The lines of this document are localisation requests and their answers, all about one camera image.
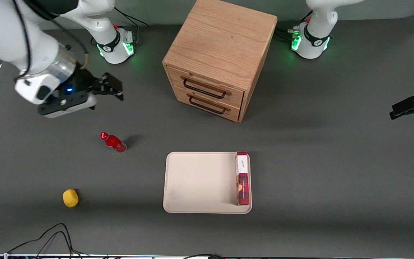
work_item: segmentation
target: yellow sponge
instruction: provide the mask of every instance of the yellow sponge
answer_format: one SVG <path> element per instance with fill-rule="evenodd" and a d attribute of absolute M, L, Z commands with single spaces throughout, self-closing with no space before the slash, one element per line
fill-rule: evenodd
<path fill-rule="evenodd" d="M 63 197 L 64 197 L 64 204 L 68 208 L 73 208 L 79 202 L 78 194 L 73 189 L 68 189 L 68 190 L 64 191 Z"/>

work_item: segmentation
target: tray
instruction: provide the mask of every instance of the tray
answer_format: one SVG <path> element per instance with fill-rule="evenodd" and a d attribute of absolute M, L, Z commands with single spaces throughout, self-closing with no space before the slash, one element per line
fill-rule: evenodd
<path fill-rule="evenodd" d="M 164 210 L 168 213 L 249 213 L 252 209 L 250 157 L 250 204 L 237 205 L 236 154 L 237 152 L 170 153 L 166 161 Z"/>

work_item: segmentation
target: wooden drawer cabinet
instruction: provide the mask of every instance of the wooden drawer cabinet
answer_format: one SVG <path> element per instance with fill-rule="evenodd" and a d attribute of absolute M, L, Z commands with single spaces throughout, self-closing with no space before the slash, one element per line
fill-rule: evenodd
<path fill-rule="evenodd" d="M 177 100 L 243 120 L 277 17 L 219 0 L 197 0 L 162 64 Z"/>

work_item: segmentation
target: drawer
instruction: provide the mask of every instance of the drawer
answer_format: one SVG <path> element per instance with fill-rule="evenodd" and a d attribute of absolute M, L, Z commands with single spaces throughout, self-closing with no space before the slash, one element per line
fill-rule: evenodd
<path fill-rule="evenodd" d="M 175 69 L 167 66 L 173 87 L 189 91 L 197 96 L 212 100 L 213 102 L 220 102 L 240 109 L 243 91 L 232 89 L 230 87 L 209 82 L 209 80 L 197 78 L 188 72 Z"/>
<path fill-rule="evenodd" d="M 174 87 L 174 93 L 177 97 L 177 100 L 180 102 L 235 122 L 237 122 L 237 119 L 239 118 L 239 109 L 237 108 L 231 107 L 229 105 L 222 105 L 221 103 L 212 102 L 211 100 L 199 96 L 198 94 L 192 94 L 189 91 L 178 89 L 177 87 Z"/>

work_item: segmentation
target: drawer handle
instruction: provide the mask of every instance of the drawer handle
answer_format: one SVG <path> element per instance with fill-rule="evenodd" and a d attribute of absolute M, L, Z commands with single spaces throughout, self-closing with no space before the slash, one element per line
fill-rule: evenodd
<path fill-rule="evenodd" d="M 201 94 L 208 95 L 208 96 L 211 96 L 211 97 L 214 97 L 214 98 L 217 98 L 217 99 L 223 99 L 223 98 L 225 98 L 226 92 L 223 92 L 223 94 L 222 94 L 222 95 L 214 95 L 214 94 L 211 94 L 211 93 L 206 92 L 206 91 L 204 91 L 204 90 L 197 89 L 196 87 L 192 87 L 192 86 L 187 85 L 187 84 L 186 84 L 186 82 L 187 82 L 187 81 L 188 81 L 188 79 L 187 79 L 187 78 L 185 78 L 185 79 L 183 80 L 183 85 L 184 85 L 186 88 L 188 88 L 188 89 L 191 89 L 191 90 L 193 90 L 193 91 L 196 91 L 196 92 L 199 92 L 199 93 L 201 93 Z"/>
<path fill-rule="evenodd" d="M 199 104 L 199 103 L 195 103 L 195 102 L 193 102 L 192 101 L 192 96 L 190 96 L 189 97 L 189 103 L 190 104 L 192 104 L 192 105 L 194 105 L 194 106 L 197 106 L 197 107 L 200 107 L 200 108 L 202 108 L 202 109 L 206 109 L 206 110 L 209 110 L 209 111 L 211 111 L 212 113 L 216 113 L 216 114 L 220 114 L 220 115 L 222 115 L 222 114 L 224 114 L 225 113 L 225 111 L 226 111 L 226 108 L 223 108 L 223 111 L 221 111 L 221 112 L 219 112 L 218 110 L 213 110 L 213 109 L 211 109 L 211 108 L 209 108 L 209 107 L 205 107 L 204 105 L 201 105 L 201 104 Z"/>

